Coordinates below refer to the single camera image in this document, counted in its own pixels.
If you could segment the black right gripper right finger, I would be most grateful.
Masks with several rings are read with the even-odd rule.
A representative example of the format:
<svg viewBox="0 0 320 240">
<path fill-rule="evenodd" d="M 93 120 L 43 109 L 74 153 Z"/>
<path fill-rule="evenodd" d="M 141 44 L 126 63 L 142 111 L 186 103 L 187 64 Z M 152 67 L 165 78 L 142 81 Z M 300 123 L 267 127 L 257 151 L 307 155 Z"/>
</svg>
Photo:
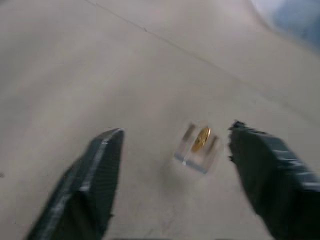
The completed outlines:
<svg viewBox="0 0 320 240">
<path fill-rule="evenodd" d="M 278 137 L 236 120 L 230 160 L 274 240 L 320 240 L 320 177 Z"/>
</svg>

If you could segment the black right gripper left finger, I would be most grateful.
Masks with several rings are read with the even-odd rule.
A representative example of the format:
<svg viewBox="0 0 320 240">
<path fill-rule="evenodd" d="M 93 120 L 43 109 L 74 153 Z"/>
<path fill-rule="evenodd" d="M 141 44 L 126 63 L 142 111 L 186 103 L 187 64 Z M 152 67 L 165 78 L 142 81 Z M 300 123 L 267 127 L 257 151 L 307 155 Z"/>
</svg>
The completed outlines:
<svg viewBox="0 0 320 240">
<path fill-rule="evenodd" d="M 113 217 L 125 131 L 92 139 L 63 173 L 25 240 L 102 240 Z"/>
</svg>

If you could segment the clear acrylic coin stand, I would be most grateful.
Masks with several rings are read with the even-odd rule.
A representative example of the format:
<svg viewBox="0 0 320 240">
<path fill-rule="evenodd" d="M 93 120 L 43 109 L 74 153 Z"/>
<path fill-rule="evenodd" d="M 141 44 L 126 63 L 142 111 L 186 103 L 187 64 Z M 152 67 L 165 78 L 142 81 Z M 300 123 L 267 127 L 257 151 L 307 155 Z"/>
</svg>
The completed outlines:
<svg viewBox="0 0 320 240">
<path fill-rule="evenodd" d="M 191 148 L 201 129 L 211 128 L 210 136 L 206 144 L 197 152 L 192 152 Z M 184 166 L 188 166 L 202 174 L 207 174 L 223 151 L 223 142 L 209 125 L 201 126 L 190 123 L 181 141 L 173 153 L 173 157 Z"/>
</svg>

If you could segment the gold coin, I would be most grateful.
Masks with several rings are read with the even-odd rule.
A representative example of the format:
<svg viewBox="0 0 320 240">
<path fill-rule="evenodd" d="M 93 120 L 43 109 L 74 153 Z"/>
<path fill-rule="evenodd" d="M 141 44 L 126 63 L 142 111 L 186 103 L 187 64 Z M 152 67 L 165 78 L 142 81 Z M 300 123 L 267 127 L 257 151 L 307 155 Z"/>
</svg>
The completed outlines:
<svg viewBox="0 0 320 240">
<path fill-rule="evenodd" d="M 199 151 L 208 141 L 210 134 L 211 134 L 211 128 L 209 127 L 202 128 L 191 147 L 191 151 L 193 153 Z"/>
</svg>

